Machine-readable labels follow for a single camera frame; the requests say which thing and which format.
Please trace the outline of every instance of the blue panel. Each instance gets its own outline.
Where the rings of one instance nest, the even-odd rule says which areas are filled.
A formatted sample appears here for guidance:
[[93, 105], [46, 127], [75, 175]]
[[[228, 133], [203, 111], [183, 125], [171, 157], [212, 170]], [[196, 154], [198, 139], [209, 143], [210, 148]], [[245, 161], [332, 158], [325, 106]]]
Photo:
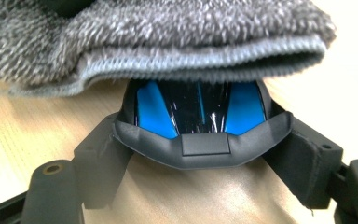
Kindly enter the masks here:
[[264, 122], [262, 104], [255, 82], [233, 83], [225, 132], [240, 135]]
[[177, 136], [170, 115], [155, 81], [150, 81], [137, 92], [139, 127], [165, 138]]

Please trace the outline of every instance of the cloth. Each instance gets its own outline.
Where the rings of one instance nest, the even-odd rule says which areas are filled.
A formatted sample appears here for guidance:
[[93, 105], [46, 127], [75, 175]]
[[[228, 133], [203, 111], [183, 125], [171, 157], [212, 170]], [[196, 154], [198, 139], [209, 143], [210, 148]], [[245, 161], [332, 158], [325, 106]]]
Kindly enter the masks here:
[[0, 79], [32, 96], [115, 78], [249, 81], [319, 63], [334, 38], [309, 0], [97, 0], [72, 19], [0, 0]]

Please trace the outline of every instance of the terry cloth fabric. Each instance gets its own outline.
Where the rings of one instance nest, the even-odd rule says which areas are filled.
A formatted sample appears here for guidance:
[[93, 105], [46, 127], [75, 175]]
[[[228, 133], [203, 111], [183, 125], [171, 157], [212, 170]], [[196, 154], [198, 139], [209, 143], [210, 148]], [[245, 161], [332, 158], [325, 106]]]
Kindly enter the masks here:
[[249, 81], [320, 62], [334, 38], [309, 0], [97, 0], [72, 19], [0, 0], [0, 79], [32, 96], [111, 78]]

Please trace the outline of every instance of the black object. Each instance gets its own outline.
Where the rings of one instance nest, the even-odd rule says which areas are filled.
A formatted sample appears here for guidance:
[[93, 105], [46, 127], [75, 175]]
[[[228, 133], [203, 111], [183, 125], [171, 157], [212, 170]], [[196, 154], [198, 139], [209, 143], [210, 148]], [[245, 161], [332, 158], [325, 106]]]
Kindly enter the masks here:
[[39, 0], [60, 16], [71, 18], [95, 0]]
[[[130, 84], [120, 112], [106, 117], [90, 133], [75, 149], [73, 161], [53, 161], [35, 170], [26, 195], [22, 223], [82, 223], [82, 203], [86, 208], [102, 208], [114, 200], [133, 151], [176, 168], [193, 169], [247, 162], [255, 154], [237, 159], [229, 156], [237, 157], [236, 150], [241, 151], [241, 147], [242, 150], [250, 149], [251, 154], [255, 149], [255, 153], [264, 153], [263, 158], [304, 206], [326, 208], [329, 199], [333, 198], [337, 202], [336, 223], [358, 223], [358, 161], [353, 161], [350, 167], [342, 164], [341, 147], [294, 118], [275, 102], [264, 105], [269, 119], [246, 133], [249, 137], [247, 141], [242, 141], [242, 135], [229, 136], [227, 133], [185, 133], [173, 140], [163, 139], [136, 126], [135, 93], [142, 82], [133, 81]], [[268, 97], [263, 95], [265, 92], [260, 94], [263, 99]], [[280, 127], [282, 120], [285, 120], [283, 124], [286, 126]], [[257, 138], [258, 132], [254, 130], [263, 125], [268, 125], [271, 130], [281, 128], [286, 133], [282, 136], [260, 132], [270, 135], [266, 137], [268, 146], [247, 146]], [[143, 151], [150, 146], [159, 147], [160, 152]], [[71, 198], [65, 203], [56, 203], [62, 196], [60, 192], [68, 193]], [[10, 217], [17, 217], [18, 220], [19, 213], [16, 211], [24, 198], [25, 194], [22, 194], [16, 200], [1, 204], [0, 221]]]

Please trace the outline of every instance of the wooden table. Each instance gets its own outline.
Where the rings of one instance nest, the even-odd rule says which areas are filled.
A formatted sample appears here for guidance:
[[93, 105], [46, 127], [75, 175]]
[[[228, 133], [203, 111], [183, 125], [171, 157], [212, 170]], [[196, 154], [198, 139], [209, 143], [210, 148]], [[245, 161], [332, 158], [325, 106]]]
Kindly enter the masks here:
[[[315, 3], [332, 15], [337, 40], [322, 64], [266, 83], [279, 104], [341, 145], [348, 163], [358, 159], [358, 1]], [[39, 165], [72, 159], [77, 144], [119, 110], [125, 83], [97, 83], [68, 98], [0, 94], [0, 202], [26, 191]], [[88, 223], [333, 223], [332, 209], [312, 216], [261, 160], [181, 172], [134, 156], [112, 207], [87, 211]]]

